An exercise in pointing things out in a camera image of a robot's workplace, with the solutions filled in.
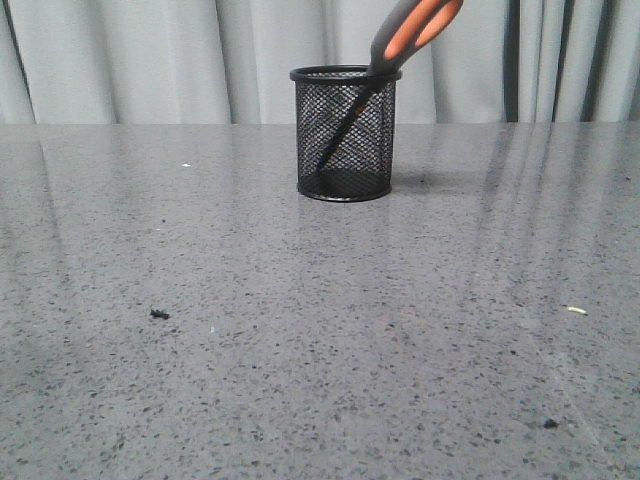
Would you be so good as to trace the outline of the black mesh metal bucket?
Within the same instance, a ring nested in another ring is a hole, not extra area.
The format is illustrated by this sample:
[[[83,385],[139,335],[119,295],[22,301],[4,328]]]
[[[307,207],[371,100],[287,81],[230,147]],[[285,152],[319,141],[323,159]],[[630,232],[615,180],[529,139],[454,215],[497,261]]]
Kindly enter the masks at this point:
[[[396,83],[401,72],[365,65],[294,69],[297,189],[330,202],[377,199],[391,191]]]

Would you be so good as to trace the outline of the grey and orange scissors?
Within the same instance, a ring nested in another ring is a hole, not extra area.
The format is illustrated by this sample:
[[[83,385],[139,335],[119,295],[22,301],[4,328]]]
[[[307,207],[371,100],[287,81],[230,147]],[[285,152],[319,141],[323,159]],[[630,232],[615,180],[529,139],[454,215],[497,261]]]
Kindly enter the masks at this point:
[[[364,112],[370,97],[382,82],[381,78],[398,73],[411,56],[451,24],[462,6],[462,0],[399,1],[396,4],[371,43],[366,75],[373,78],[373,85],[365,87],[347,111],[331,142],[323,150],[317,163],[318,172],[329,163],[352,125]]]

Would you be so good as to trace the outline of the black debris crumb left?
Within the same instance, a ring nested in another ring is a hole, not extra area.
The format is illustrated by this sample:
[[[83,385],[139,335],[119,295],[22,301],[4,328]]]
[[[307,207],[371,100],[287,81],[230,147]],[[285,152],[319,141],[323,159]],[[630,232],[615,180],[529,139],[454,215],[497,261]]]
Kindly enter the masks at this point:
[[[151,309],[150,316],[154,319],[164,319],[168,320],[170,318],[170,314],[163,310]]]

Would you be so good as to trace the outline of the black debris crumb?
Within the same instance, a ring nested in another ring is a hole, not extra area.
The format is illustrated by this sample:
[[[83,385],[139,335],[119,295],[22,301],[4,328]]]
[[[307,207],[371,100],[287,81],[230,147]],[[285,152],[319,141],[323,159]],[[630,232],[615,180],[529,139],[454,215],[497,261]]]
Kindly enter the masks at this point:
[[[154,319],[164,319],[168,320],[170,318],[170,314],[163,310],[151,309],[150,316]]]
[[[543,423],[543,427],[545,429],[556,429],[558,426],[559,423],[552,418],[546,419]]]

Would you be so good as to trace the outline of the black debris crumb right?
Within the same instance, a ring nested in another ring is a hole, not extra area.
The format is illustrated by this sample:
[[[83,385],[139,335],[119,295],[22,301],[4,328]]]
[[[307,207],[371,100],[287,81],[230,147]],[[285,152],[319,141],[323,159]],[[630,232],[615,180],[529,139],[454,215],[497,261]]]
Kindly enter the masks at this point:
[[[556,429],[558,426],[559,423],[552,418],[546,419],[543,423],[543,427],[545,429]]]

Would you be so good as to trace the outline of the grey pleated curtain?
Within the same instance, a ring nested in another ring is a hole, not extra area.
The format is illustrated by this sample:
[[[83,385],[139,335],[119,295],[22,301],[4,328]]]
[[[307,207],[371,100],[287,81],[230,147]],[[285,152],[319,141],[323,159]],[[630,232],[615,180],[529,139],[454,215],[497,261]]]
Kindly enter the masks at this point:
[[[287,124],[291,70],[365,64],[389,1],[5,1],[5,124]],[[409,60],[402,123],[639,116],[635,1],[467,1]]]

